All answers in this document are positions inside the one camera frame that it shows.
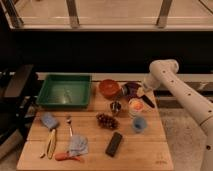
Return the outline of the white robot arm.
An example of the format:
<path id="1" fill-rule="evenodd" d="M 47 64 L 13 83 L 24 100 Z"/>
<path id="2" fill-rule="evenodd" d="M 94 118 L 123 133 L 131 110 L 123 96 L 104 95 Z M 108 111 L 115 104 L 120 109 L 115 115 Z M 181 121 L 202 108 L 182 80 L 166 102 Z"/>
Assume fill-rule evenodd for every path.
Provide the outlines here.
<path id="1" fill-rule="evenodd" d="M 179 79 L 179 64 L 174 59 L 155 60 L 142 81 L 145 92 L 163 84 L 207 136 L 200 171 L 213 171 L 213 103 Z"/>

